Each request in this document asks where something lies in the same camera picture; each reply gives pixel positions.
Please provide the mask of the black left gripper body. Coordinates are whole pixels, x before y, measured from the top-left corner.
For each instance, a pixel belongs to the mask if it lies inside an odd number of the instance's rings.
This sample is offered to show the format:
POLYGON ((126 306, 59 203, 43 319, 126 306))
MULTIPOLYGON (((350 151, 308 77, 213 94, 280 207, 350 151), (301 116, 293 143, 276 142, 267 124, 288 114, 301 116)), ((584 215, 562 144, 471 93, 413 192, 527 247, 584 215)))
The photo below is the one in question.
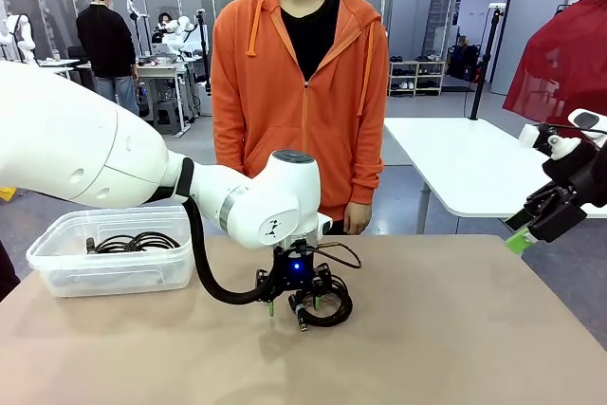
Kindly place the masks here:
POLYGON ((309 289, 315 277, 313 247, 304 240, 297 240, 285 249, 276 247, 271 272, 278 290, 309 289))

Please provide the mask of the person's left hand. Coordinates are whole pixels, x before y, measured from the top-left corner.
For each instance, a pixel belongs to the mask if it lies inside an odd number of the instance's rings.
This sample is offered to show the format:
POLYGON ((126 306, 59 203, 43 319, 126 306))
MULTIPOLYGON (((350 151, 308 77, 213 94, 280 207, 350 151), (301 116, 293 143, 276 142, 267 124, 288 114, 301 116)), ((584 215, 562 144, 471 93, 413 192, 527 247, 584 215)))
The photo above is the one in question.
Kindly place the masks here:
POLYGON ((372 206, 349 202, 344 211, 343 230, 348 235, 360 235, 372 218, 372 206))

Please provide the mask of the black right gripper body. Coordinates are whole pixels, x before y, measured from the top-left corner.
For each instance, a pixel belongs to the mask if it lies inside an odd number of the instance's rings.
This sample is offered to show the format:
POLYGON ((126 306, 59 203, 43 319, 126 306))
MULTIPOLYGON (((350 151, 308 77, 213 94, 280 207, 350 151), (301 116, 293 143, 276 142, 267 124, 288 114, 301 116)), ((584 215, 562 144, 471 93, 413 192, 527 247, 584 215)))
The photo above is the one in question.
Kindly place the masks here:
POLYGON ((606 205, 606 148, 580 142, 559 159, 549 158, 543 171, 559 187, 575 193, 579 205, 606 205))

